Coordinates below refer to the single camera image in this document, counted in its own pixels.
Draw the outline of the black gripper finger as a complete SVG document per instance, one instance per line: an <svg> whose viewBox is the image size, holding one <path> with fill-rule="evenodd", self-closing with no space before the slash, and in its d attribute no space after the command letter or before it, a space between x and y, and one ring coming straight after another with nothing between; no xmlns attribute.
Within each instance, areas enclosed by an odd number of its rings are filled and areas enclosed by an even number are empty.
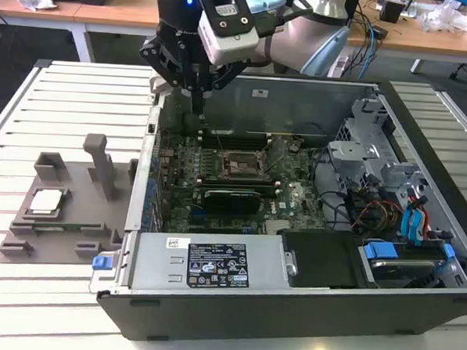
<svg viewBox="0 0 467 350"><path fill-rule="evenodd" d="M248 60L230 63L212 70L210 65L202 64L198 72L196 114L204 113L205 98L214 90L222 90L248 66Z"/></svg>
<svg viewBox="0 0 467 350"><path fill-rule="evenodd" d="M197 72L191 61L190 48L183 38L174 42L174 46L176 50L172 52L161 38L154 37L142 46L139 55L169 86L189 93L191 111L197 114Z"/></svg>

